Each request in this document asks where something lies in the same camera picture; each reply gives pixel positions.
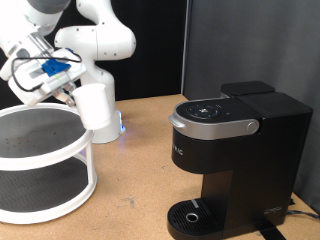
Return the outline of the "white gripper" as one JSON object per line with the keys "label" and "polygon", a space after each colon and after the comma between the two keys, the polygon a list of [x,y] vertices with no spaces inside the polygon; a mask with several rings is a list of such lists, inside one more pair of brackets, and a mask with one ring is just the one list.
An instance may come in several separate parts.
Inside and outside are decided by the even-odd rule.
{"label": "white gripper", "polygon": [[25,105],[35,106],[53,96],[72,107],[75,81],[85,71],[81,56],[71,49],[39,56],[31,56],[22,49],[10,62],[8,85]]}

